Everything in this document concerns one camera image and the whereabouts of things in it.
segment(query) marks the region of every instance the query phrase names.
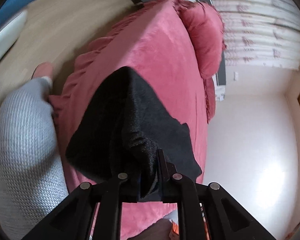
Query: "bed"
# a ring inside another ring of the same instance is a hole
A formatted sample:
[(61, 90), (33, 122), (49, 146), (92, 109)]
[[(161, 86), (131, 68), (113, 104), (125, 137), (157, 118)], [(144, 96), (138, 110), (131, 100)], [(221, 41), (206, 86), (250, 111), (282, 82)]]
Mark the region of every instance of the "bed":
[[(194, 156), (204, 172), (207, 125), (215, 110), (212, 75), (223, 48), (223, 24), (216, 10), (184, 0), (146, 3), (106, 37), (91, 42), (88, 52), (77, 57), (62, 94), (49, 98), (69, 192), (84, 181), (95, 184), (67, 163), (65, 151), (98, 86), (122, 66), (136, 70), (170, 115), (188, 124)], [(203, 173), (197, 183), (202, 181)], [(121, 239), (139, 234), (175, 209), (176, 204), (124, 203)]]

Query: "black fabric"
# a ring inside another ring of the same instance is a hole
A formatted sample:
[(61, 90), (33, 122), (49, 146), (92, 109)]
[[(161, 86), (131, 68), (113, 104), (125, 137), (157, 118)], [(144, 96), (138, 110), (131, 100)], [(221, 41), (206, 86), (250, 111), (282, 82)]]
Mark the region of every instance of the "black fabric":
[(164, 108), (132, 68), (108, 76), (92, 97), (66, 158), (93, 180), (141, 170), (141, 196), (157, 189), (157, 149), (193, 181), (202, 173), (194, 159), (189, 128)]

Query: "curtain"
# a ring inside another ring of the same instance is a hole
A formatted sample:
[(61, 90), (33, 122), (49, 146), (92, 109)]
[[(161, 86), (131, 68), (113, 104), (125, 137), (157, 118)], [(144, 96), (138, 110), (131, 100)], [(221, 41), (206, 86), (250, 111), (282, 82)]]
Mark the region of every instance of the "curtain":
[(212, 0), (225, 24), (226, 67), (298, 70), (300, 11), (292, 0)]

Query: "pink bed sheet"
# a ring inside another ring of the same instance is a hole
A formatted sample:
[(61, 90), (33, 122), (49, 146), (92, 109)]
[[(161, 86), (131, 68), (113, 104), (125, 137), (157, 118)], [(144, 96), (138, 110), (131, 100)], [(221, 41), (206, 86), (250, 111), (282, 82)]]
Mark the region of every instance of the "pink bed sheet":
[[(175, 11), (177, 0), (157, 0), (93, 41), (80, 55), (61, 96), (50, 96), (59, 150), (69, 191), (84, 177), (65, 160), (66, 147), (101, 82), (122, 66), (134, 68), (154, 89), (170, 115), (187, 123), (194, 156), (204, 171), (207, 140), (206, 95), (194, 47)], [(135, 236), (176, 209), (176, 204), (124, 203), (121, 239)]]

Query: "silver screw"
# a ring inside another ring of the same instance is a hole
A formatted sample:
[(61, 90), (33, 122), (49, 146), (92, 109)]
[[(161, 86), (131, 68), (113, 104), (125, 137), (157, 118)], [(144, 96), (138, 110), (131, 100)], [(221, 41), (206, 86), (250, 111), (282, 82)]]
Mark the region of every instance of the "silver screw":
[(82, 188), (82, 189), (88, 189), (88, 188), (90, 188), (90, 183), (83, 182), (83, 183), (80, 184), (80, 188)]
[(118, 178), (119, 179), (126, 179), (128, 177), (128, 174), (127, 173), (119, 173), (118, 174)]
[(179, 174), (179, 173), (173, 174), (172, 177), (173, 177), (174, 179), (176, 179), (176, 180), (182, 179), (182, 175)]
[(213, 190), (218, 190), (218, 189), (220, 189), (220, 185), (216, 182), (212, 182), (210, 184), (210, 188), (212, 188)]

